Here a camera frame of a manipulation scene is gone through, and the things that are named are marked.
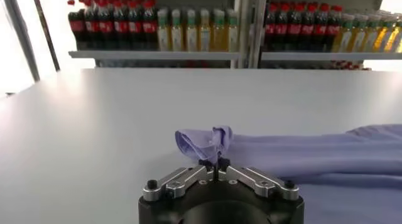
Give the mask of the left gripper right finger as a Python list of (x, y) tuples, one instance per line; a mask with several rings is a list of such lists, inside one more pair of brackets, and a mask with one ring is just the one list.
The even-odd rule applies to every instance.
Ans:
[(299, 187), (292, 181), (282, 181), (256, 168), (232, 166), (226, 158), (218, 158), (216, 166), (219, 179), (245, 184), (260, 197), (269, 198), (277, 194), (287, 201), (296, 201), (299, 198)]

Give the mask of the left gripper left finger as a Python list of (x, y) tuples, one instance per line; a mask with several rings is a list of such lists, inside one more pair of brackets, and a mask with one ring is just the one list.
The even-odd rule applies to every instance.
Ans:
[(197, 181), (214, 179), (215, 167), (208, 161), (200, 160), (191, 168), (178, 168), (161, 179), (150, 179), (143, 188), (143, 199), (155, 202), (164, 198), (177, 199), (185, 195), (187, 189)]

